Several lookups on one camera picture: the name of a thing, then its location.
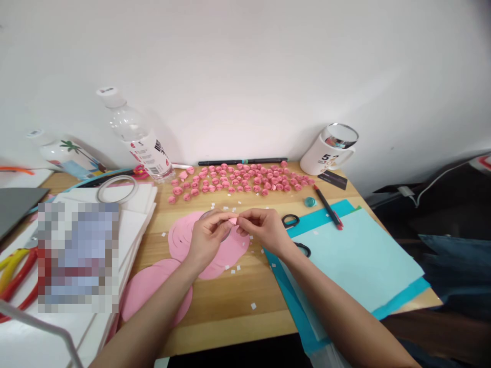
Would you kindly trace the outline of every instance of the blue bottle cap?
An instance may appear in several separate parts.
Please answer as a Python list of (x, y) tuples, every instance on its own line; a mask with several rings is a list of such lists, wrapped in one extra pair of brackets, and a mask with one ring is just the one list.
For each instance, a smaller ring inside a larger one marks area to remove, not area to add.
[(304, 203), (307, 207), (317, 206), (317, 201), (315, 199), (313, 199), (312, 197), (306, 198)]

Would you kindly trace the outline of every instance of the palm tree print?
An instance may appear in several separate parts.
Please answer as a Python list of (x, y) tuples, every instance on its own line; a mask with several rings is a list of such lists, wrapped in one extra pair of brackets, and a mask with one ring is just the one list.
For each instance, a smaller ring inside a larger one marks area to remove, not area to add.
[(103, 173), (106, 172), (106, 167), (103, 164), (101, 164), (100, 162), (98, 162), (97, 160), (95, 160), (93, 157), (89, 157), (85, 153), (83, 153), (81, 147), (74, 145), (72, 143), (72, 141), (64, 141), (64, 140), (61, 140), (61, 141), (64, 144), (60, 145), (60, 147), (67, 147), (68, 152), (74, 150), (77, 154), (79, 154), (79, 153), (83, 154), (85, 157), (87, 157), (91, 161), (91, 163), (94, 167), (98, 168)]

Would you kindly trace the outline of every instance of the white wall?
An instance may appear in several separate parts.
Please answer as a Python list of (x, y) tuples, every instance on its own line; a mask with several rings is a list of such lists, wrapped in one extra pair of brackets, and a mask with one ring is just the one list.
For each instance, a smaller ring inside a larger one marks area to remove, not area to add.
[(491, 16), (465, 0), (2, 0), (0, 164), (69, 133), (132, 166), (94, 91), (145, 106), (173, 161), (299, 159), (326, 122), (361, 135), (367, 195), (491, 148)]

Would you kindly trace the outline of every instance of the black scissors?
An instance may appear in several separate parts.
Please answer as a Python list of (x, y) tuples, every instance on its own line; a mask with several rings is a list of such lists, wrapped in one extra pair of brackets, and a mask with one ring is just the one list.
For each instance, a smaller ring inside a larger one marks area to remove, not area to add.
[[(293, 217), (293, 220), (291, 220), (289, 222), (285, 222), (285, 220), (290, 218), (290, 217)], [(289, 215), (283, 216), (283, 218), (281, 219), (281, 222), (283, 222), (283, 226), (285, 227), (285, 229), (288, 230), (289, 228), (297, 226), (300, 223), (300, 218), (297, 215), (289, 214)], [(303, 245), (302, 243), (295, 243), (295, 245), (305, 252), (305, 255), (307, 256), (307, 258), (310, 257), (310, 255), (312, 254), (312, 252), (310, 251), (310, 248), (308, 246)]]

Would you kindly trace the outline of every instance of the silver lid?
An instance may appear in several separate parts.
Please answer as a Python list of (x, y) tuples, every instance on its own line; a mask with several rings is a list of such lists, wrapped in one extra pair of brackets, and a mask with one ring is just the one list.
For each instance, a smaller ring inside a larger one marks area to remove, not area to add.
[(356, 130), (340, 123), (329, 124), (326, 127), (325, 132), (327, 137), (324, 141), (332, 147), (341, 149), (351, 147), (360, 137)]

